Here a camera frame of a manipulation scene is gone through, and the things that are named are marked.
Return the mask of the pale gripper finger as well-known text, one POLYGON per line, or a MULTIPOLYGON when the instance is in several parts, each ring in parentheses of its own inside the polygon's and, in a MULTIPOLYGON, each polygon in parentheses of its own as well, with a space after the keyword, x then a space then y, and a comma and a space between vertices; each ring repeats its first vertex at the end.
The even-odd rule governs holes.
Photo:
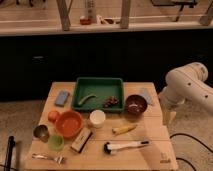
POLYGON ((164 112, 163 113, 163 125, 168 125, 168 123, 169 123, 169 113, 164 112))
POLYGON ((176 117, 176 111, 171 111, 170 112, 170 123, 174 120, 175 117, 176 117))

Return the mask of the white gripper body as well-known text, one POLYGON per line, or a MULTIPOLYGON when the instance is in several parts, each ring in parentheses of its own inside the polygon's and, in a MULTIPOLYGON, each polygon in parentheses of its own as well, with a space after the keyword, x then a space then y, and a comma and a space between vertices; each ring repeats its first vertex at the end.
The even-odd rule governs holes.
POLYGON ((170 112, 171 111, 175 111, 175 108, 177 107, 176 104, 174 104, 173 102, 169 101, 166 97, 162 96, 160 98, 160 103, 161 103, 161 107, 162 107, 162 111, 164 112, 168 112, 169 113, 169 119, 170 119, 170 112))

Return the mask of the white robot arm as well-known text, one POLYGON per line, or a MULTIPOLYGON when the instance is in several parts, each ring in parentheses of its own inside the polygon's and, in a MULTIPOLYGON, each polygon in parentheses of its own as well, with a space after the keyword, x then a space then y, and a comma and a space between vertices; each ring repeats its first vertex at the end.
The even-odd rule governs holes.
POLYGON ((166 74, 166 86, 158 95, 164 125, 172 122, 176 116, 175 108, 185 100, 191 100, 213 114, 213 88, 205 84, 207 78, 207 67, 200 62, 172 69, 166 74))

